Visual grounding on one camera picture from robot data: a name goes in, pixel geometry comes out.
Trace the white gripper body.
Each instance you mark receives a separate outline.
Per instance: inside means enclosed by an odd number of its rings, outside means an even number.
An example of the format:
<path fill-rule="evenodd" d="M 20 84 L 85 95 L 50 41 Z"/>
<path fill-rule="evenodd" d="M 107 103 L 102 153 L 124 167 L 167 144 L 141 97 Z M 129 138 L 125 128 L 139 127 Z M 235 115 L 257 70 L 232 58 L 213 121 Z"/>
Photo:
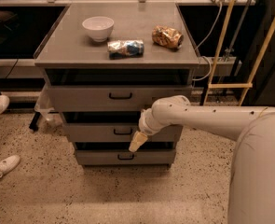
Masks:
<path fill-rule="evenodd" d="M 162 125 L 154 118 L 152 109 L 143 109 L 139 118 L 139 130 L 146 135 L 154 135 L 159 133 Z"/>

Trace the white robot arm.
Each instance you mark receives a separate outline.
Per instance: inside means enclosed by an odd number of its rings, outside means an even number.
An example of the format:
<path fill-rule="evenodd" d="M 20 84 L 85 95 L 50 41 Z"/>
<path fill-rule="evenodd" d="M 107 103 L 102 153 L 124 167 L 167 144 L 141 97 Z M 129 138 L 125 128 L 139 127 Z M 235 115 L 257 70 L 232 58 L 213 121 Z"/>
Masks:
<path fill-rule="evenodd" d="M 161 98 L 141 111 L 129 151 L 170 125 L 235 141 L 227 224 L 275 224 L 275 107 L 198 106 L 183 95 Z"/>

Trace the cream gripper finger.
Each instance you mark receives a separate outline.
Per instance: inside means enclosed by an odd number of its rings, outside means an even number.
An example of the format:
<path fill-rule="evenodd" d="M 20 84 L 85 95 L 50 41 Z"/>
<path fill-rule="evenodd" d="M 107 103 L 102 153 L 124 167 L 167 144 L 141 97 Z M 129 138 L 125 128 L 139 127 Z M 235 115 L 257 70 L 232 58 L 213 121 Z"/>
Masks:
<path fill-rule="evenodd" d="M 142 132 L 136 131 L 132 137 L 129 151 L 136 152 L 148 139 L 148 136 Z"/>

